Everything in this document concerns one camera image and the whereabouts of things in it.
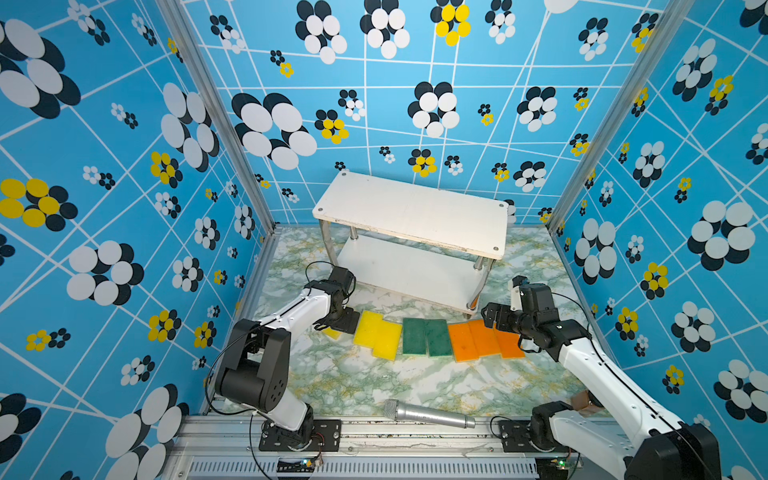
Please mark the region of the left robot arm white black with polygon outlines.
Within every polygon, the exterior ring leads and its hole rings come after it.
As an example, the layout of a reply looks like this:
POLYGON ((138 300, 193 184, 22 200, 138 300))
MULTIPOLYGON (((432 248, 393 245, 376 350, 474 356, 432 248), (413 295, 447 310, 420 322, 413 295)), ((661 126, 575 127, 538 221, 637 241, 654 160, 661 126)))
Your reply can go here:
POLYGON ((219 361, 215 393, 254 408, 305 443, 314 418, 310 405, 288 390, 292 340, 311 329, 353 334, 360 314, 347 302, 356 285, 350 270, 334 266, 328 278, 309 281, 277 312, 238 321, 219 361))

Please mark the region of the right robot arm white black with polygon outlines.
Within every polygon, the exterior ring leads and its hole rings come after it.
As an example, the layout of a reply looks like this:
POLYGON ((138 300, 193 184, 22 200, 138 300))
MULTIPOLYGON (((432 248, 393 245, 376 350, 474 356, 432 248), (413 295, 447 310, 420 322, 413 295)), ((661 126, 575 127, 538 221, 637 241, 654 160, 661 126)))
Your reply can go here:
POLYGON ((489 302, 480 311, 486 327, 530 340, 577 377, 607 410, 621 434, 614 434, 563 401, 535 407, 529 435, 541 450, 570 448, 616 479, 719 479, 715 435, 689 425, 639 387, 595 342, 587 328, 563 320, 551 289, 524 276, 513 280, 513 305, 489 302))

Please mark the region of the yellow sponge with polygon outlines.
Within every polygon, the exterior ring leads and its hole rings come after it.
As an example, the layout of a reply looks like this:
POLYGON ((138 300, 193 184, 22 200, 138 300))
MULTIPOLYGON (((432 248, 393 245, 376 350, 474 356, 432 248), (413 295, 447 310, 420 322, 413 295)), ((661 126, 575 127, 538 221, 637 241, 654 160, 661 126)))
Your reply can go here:
POLYGON ((353 343, 360 347, 373 349, 377 343, 383 316, 379 313, 363 311, 361 313, 353 343))
POLYGON ((339 331, 336 331, 332 328, 326 328, 323 330, 323 333, 330 337, 333 340, 338 340, 341 336, 341 333, 339 331))
POLYGON ((401 324, 382 321, 377 329, 377 337, 372 350, 373 356, 394 361, 400 345, 401 334, 401 324))

